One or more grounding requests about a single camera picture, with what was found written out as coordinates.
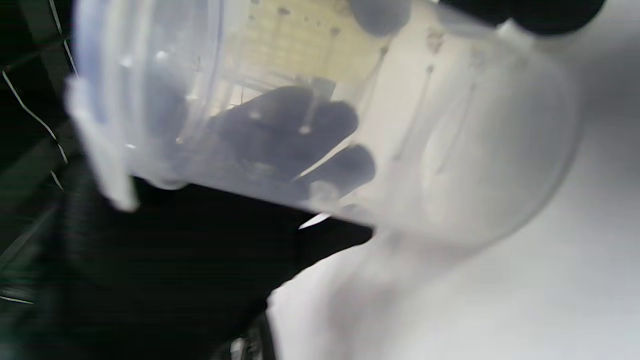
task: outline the gloved hand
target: gloved hand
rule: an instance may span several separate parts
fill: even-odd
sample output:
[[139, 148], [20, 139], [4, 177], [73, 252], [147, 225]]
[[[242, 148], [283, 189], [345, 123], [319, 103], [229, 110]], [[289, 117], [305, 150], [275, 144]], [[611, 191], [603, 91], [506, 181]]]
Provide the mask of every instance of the gloved hand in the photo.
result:
[[[221, 132], [243, 163], [273, 167], [273, 177], [300, 188], [332, 182], [344, 167], [352, 190], [373, 177], [371, 155], [347, 148], [305, 177], [357, 128], [346, 104], [320, 102], [312, 131], [297, 132], [311, 93], [281, 88], [230, 110]], [[249, 112], [260, 126], [243, 126]], [[57, 224], [47, 239], [58, 273], [36, 296], [38, 312], [58, 334], [97, 359], [209, 359], [266, 309], [277, 287], [343, 249], [366, 242], [372, 229], [329, 219], [305, 229], [314, 215], [203, 186], [166, 191], [135, 180], [141, 206], [115, 210], [83, 166], [65, 187]], [[61, 299], [59, 302], [47, 302]], [[40, 346], [38, 338], [28, 345]]]

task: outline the dark background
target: dark background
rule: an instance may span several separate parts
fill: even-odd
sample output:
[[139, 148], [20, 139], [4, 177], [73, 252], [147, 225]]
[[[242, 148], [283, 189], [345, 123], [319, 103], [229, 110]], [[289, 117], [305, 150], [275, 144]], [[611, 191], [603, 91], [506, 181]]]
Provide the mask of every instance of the dark background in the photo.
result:
[[[78, 146], [62, 99], [65, 78], [73, 72], [62, 42], [70, 35], [72, 0], [52, 2], [62, 34], [49, 0], [0, 0], [0, 61], [24, 104], [54, 131], [67, 156], [73, 157]], [[55, 140], [22, 109], [4, 78], [0, 79], [0, 113], [2, 254], [60, 191], [51, 171], [59, 174], [65, 164]]]

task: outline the clear plastic cup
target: clear plastic cup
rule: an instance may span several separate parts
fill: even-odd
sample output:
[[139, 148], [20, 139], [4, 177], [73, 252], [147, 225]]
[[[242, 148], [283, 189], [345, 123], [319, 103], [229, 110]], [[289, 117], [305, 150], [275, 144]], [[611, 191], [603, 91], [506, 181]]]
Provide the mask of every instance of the clear plastic cup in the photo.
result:
[[427, 1], [86, 0], [76, 22], [68, 107], [122, 209], [137, 176], [475, 247], [576, 142], [557, 67]]

